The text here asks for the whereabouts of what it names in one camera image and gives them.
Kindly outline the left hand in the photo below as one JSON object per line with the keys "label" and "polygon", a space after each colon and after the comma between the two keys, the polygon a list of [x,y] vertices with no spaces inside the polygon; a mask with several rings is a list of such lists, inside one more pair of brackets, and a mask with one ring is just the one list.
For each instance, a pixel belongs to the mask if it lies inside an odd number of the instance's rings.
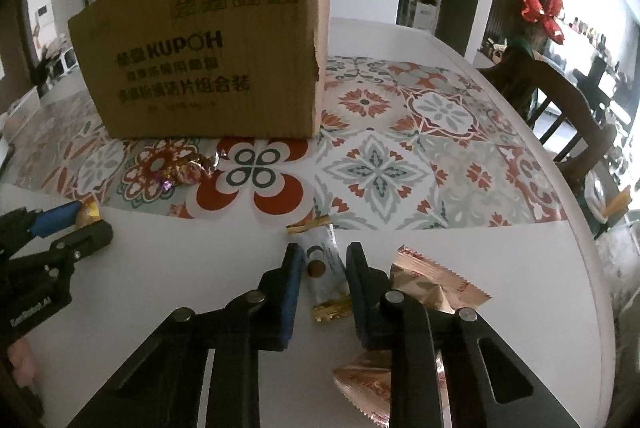
{"label": "left hand", "polygon": [[18,339],[6,352],[11,364],[11,375],[18,388],[31,386],[36,377],[37,363],[26,337]]}

